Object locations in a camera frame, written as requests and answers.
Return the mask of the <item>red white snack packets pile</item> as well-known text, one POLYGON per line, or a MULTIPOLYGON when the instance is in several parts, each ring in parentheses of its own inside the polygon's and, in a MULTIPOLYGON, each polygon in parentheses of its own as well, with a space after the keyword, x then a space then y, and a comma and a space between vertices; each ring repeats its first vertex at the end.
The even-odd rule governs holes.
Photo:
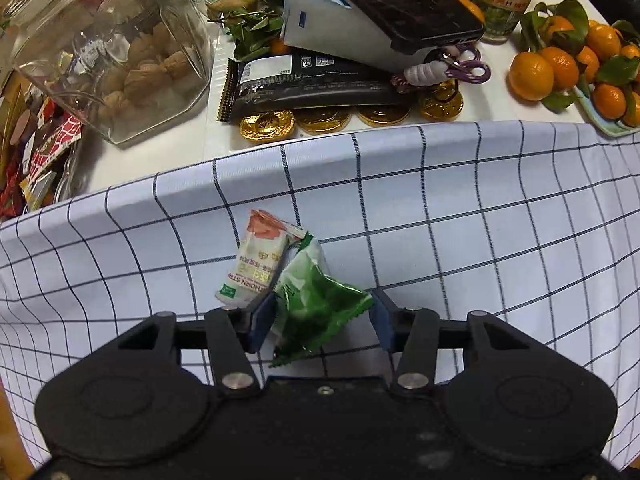
POLYGON ((15 70, 1 86, 1 219, 72 195, 81 122, 15 70))

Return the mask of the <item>purple keychain carabiner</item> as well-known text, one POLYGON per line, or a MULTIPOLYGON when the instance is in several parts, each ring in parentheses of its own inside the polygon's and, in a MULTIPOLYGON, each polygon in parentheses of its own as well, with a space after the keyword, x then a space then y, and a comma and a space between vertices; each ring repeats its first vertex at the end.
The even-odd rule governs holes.
POLYGON ((458 44, 436 49, 418 65, 405 68, 392 77, 400 93, 411 92, 453 79, 468 84, 484 84, 491 77, 490 67, 482 60, 476 44, 458 44))

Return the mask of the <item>white blue tissue pack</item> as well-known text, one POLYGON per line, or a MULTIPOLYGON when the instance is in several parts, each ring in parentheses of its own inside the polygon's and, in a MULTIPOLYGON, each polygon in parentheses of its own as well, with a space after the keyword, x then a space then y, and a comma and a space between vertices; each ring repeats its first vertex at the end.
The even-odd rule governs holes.
POLYGON ((348 0, 284 0, 281 39, 292 48, 346 58, 397 73, 425 61, 430 50, 405 54, 348 0))

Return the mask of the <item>gold chocolate coin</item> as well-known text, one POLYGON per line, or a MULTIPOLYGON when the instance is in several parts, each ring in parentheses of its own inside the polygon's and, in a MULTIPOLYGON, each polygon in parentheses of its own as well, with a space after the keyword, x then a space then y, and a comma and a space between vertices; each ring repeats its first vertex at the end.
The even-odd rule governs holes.
POLYGON ((309 134, 343 130, 350 121, 350 111, 341 108, 310 108, 294 112, 296 124, 309 134))
POLYGON ((356 109, 359 119, 369 127, 389 127, 402 124, 410 115, 408 106, 360 106, 356 109))
POLYGON ((450 122, 463 110, 463 98, 457 79, 449 79, 420 92, 418 111, 430 122, 450 122))
POLYGON ((278 142, 287 139, 294 128, 294 114, 290 110, 278 110, 244 117, 240 122, 240 135, 254 143, 278 142))

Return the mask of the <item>plate of tangerines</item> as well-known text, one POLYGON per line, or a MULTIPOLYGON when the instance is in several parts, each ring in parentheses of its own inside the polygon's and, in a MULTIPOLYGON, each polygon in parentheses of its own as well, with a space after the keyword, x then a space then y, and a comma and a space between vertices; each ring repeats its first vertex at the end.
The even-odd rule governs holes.
POLYGON ((579 106, 610 138, 639 131, 639 27, 588 18, 577 0, 538 3, 520 23, 520 52, 506 73, 511 92, 560 114, 579 106))

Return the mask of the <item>white red snack packet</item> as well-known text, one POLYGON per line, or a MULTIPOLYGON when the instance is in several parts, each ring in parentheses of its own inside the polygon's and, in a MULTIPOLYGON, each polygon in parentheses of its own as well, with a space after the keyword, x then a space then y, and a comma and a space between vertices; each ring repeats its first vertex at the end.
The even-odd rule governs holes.
POLYGON ((231 271, 215 297, 226 308, 245 309, 267 290, 280 270, 285 252, 307 234, 268 211, 253 209, 231 271))

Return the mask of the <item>blue checked tablecloth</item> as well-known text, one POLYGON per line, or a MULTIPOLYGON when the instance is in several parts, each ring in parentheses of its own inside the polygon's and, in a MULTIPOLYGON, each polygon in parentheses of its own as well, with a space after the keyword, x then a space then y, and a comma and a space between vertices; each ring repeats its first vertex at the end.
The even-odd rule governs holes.
POLYGON ((330 273, 443 318, 485 310, 600 376, 639 454, 639 139, 454 122, 316 136, 119 183, 1 228, 1 380, 34 464, 43 384, 149 315, 216 308, 250 213, 330 273))

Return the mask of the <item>black snack package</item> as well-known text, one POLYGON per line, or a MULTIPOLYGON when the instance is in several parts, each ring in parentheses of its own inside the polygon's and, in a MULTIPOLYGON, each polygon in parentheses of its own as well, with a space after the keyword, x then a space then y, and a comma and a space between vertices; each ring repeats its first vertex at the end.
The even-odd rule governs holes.
POLYGON ((221 122, 303 108, 410 104, 385 70, 296 49, 289 54, 228 61, 218 105, 221 122))

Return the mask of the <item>glass jar of walnuts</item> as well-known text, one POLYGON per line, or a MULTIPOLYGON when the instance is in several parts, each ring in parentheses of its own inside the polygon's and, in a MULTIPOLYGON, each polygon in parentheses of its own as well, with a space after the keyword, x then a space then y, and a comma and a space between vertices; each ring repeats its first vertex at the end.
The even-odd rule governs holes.
POLYGON ((208 89, 213 48, 192 0, 10 0, 13 67, 115 145, 172 124, 208 89))

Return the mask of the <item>green foil snack packet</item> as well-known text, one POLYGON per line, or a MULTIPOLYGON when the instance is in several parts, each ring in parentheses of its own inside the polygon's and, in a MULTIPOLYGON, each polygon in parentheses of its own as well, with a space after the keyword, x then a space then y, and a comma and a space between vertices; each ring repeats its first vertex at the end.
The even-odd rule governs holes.
POLYGON ((354 318, 373 306, 370 292, 334 278, 318 240, 307 233, 281 271, 273 292, 277 335, 271 365, 311 356, 354 318))

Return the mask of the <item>black smartphone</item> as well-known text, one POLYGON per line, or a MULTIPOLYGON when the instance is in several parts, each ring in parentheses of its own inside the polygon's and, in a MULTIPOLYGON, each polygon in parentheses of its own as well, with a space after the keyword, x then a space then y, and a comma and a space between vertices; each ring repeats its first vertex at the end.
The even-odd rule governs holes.
POLYGON ((392 48, 413 54, 480 40, 485 26, 459 0, 347 0, 390 38, 392 48))

